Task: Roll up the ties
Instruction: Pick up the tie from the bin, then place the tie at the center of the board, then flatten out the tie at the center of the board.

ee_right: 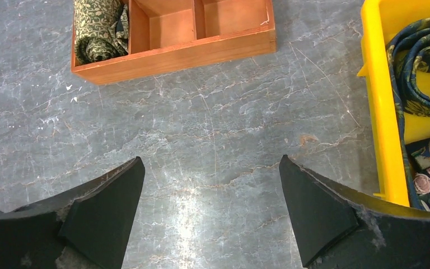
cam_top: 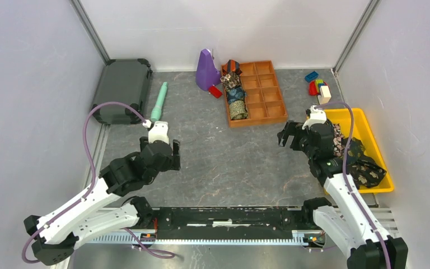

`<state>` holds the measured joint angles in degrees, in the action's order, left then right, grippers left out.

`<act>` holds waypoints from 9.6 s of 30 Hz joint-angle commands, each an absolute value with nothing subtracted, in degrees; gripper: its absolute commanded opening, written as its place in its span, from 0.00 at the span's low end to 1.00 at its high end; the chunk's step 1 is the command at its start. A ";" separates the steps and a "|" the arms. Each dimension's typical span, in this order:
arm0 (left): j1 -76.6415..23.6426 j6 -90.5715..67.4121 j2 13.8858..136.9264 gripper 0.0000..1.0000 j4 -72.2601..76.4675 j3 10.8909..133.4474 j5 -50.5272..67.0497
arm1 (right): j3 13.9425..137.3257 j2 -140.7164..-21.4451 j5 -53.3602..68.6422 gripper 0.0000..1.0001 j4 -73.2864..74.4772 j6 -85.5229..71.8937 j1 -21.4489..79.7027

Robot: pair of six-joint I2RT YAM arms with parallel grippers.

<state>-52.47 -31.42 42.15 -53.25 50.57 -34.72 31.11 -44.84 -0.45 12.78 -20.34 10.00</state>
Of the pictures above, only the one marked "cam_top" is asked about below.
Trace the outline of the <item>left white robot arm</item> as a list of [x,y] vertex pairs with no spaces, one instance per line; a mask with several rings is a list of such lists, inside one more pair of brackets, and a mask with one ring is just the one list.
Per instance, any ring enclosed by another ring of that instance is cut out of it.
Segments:
[[22,250],[27,263],[56,265],[90,240],[114,230],[149,227],[153,209],[144,197],[133,197],[121,207],[98,210],[130,192],[151,184],[159,173],[180,170],[180,142],[140,139],[140,151],[114,159],[80,194],[45,216],[30,215],[24,226],[30,236]]

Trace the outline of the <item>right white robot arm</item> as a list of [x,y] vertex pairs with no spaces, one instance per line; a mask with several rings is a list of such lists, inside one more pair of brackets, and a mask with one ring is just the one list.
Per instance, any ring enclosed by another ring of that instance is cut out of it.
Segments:
[[312,175],[331,195],[339,212],[320,200],[307,200],[302,224],[320,227],[344,253],[348,268],[406,268],[408,246],[380,224],[359,195],[341,158],[334,155],[334,131],[329,123],[306,126],[289,120],[277,134],[280,146],[293,138],[290,148],[308,158]]

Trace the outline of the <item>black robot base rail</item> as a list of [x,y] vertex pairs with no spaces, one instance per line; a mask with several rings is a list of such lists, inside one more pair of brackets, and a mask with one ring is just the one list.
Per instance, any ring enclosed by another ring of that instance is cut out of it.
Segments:
[[160,207],[133,230],[154,230],[159,240],[276,240],[293,232],[321,234],[301,207]]

